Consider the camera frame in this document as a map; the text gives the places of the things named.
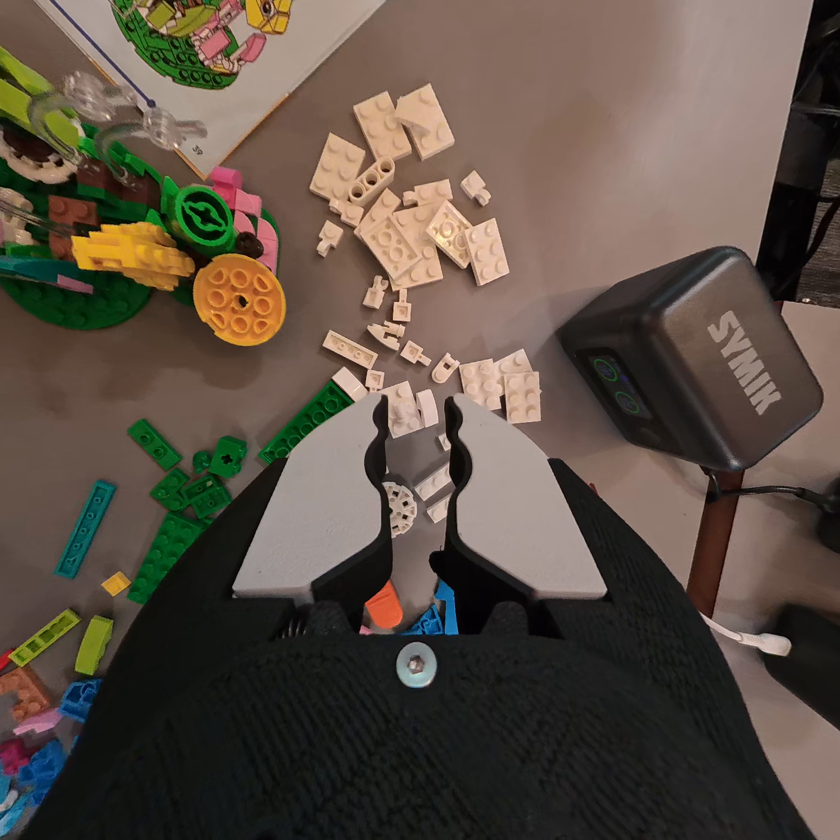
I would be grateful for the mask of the black power adapter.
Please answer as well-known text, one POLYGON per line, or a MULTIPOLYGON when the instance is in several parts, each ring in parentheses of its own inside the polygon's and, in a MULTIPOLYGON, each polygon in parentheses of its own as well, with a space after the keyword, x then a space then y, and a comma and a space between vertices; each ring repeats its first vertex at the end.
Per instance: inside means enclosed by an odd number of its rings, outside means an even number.
POLYGON ((821 545, 839 554, 839 479, 825 494, 826 504, 815 526, 815 535, 821 545))

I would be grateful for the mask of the tan notched plate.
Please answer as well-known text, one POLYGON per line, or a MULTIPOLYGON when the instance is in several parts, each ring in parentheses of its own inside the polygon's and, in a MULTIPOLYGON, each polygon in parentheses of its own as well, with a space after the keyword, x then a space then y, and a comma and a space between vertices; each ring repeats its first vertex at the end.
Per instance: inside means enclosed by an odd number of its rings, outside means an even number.
POLYGON ((17 667, 1 676, 1 696, 10 692, 17 697, 12 709, 16 723, 46 711, 53 701, 48 689, 29 665, 17 667))

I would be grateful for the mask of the pile of white bricks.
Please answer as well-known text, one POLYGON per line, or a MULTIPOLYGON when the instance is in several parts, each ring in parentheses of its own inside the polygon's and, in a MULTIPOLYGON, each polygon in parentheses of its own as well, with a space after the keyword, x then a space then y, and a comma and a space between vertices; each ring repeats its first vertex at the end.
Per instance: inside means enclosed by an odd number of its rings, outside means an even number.
MULTIPOLYGON (((427 161, 455 143, 430 82, 399 97, 396 103, 383 91, 355 104, 353 113, 374 156, 372 164, 362 172, 362 148, 330 133, 309 190, 328 201, 329 210, 352 228, 385 271, 385 276, 373 278, 362 306, 378 309, 389 289, 395 293, 390 321, 368 324, 367 333, 407 363, 428 367, 432 361, 423 347, 404 338, 412 317, 408 291, 444 278, 441 255, 462 270, 470 268, 479 287, 508 275, 499 227, 494 218, 472 224, 454 205, 448 179, 415 185, 402 197, 390 189, 397 159, 414 148, 421 161, 427 161)), ((415 394, 407 381, 386 387, 384 373, 374 369, 376 353, 333 330, 322 347, 364 368, 363 385, 345 386, 354 389, 353 398, 364 392, 386 396, 393 438, 438 424, 431 389, 415 394)), ((456 372, 465 396, 490 411, 503 409, 510 424, 541 421, 539 373, 525 350, 500 360, 471 363, 460 363, 446 352, 430 371, 430 379, 442 385, 456 372)))

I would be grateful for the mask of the lime studded plate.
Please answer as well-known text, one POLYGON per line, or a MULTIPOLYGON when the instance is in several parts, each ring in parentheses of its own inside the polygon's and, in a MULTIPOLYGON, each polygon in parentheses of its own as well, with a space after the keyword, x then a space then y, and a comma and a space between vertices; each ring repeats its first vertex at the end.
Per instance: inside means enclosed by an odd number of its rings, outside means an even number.
POLYGON ((64 636, 80 622, 80 616, 70 609, 66 609, 43 626, 30 639, 16 647, 9 654, 9 661, 17 667, 24 667, 33 659, 41 655, 46 649, 64 636))

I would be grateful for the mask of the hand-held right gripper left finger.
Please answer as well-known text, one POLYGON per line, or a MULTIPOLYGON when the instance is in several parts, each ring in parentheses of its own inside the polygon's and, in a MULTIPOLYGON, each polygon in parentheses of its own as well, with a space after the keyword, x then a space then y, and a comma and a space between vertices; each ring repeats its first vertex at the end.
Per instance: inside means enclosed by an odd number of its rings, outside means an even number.
POLYGON ((370 394, 320 425, 234 502, 245 553, 238 598, 365 604, 392 573, 385 498, 387 400, 370 394))

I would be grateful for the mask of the blue clip brick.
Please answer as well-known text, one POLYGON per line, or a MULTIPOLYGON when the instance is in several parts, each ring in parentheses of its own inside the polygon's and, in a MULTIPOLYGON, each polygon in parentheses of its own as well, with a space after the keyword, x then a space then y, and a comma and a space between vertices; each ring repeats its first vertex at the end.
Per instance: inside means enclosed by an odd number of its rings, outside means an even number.
POLYGON ((102 685, 100 678, 73 681, 59 703, 59 714, 79 723, 85 723, 91 706, 102 685))

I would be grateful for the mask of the brown wooden desk leg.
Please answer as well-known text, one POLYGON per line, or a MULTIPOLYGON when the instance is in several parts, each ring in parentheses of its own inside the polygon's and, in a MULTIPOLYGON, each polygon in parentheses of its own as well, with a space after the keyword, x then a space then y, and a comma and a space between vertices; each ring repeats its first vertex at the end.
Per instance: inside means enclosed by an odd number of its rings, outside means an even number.
POLYGON ((739 503, 736 497, 713 500, 713 490, 713 482, 710 480, 686 585, 686 593, 694 607, 708 617, 712 617, 718 598, 723 564, 739 503))

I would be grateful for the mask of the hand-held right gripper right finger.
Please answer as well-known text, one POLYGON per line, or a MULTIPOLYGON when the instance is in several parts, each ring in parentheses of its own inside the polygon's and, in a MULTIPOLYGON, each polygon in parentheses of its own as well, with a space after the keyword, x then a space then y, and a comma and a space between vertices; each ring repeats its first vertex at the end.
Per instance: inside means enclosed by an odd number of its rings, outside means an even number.
POLYGON ((444 412, 455 491, 429 562, 457 610, 601 600, 606 584, 546 454, 466 395, 444 412))

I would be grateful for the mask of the orange brick separator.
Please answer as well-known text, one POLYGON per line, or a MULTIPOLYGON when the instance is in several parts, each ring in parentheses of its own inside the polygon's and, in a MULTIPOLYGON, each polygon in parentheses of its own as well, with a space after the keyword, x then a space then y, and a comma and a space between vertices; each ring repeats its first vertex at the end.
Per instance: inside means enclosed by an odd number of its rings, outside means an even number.
POLYGON ((392 631, 403 621, 403 607, 392 581, 388 581, 364 605, 370 629, 392 631))

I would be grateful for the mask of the black office chair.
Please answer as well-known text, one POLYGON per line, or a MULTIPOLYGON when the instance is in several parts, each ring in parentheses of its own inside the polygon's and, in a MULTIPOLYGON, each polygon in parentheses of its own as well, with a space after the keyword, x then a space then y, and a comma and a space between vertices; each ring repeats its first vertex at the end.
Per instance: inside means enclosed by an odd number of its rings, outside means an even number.
POLYGON ((757 268, 776 301, 838 306, 839 2, 816 1, 757 268))

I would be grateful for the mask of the cluster of blue bricks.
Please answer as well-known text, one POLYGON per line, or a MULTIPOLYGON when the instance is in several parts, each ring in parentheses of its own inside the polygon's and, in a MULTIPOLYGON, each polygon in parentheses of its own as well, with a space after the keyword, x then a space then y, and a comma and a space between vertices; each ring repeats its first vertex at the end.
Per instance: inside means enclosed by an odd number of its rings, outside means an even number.
POLYGON ((458 635, 455 594, 444 581, 437 583, 433 603, 402 635, 458 635))

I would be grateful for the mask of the dark object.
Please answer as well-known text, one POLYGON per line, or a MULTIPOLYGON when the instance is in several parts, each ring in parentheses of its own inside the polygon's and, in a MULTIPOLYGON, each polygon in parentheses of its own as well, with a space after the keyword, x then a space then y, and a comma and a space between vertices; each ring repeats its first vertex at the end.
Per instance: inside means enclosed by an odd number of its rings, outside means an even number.
POLYGON ((785 604, 770 632, 788 638, 791 651, 761 654, 769 674, 818 715, 839 728, 839 615, 785 604))

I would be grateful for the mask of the colourful brick flower model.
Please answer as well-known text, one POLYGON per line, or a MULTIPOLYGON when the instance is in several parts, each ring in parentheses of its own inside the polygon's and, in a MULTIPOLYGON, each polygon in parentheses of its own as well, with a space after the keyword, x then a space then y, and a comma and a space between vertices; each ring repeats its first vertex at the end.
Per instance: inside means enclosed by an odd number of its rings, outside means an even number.
POLYGON ((58 89, 1 50, 1 283, 37 319, 66 329, 130 320, 162 291, 217 338, 253 347, 287 314, 280 240, 235 170, 179 186, 123 141, 167 151, 201 122, 142 110, 129 87, 75 72, 58 89))

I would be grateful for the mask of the cyan and magenta bricks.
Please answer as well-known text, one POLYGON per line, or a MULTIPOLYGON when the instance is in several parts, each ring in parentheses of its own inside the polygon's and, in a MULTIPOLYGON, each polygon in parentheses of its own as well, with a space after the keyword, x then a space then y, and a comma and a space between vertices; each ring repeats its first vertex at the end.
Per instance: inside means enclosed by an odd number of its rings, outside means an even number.
POLYGON ((64 769, 68 752, 62 741, 48 741, 13 775, 1 776, 1 835, 5 836, 46 798, 64 769))

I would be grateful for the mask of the white round gear plate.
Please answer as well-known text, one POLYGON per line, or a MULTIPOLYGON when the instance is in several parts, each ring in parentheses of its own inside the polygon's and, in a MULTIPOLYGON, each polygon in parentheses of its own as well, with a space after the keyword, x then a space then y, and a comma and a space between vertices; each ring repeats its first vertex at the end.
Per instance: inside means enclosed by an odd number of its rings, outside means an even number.
POLYGON ((410 489, 394 481, 383 482, 390 507, 392 537, 404 534, 414 524, 417 516, 417 503, 410 489))

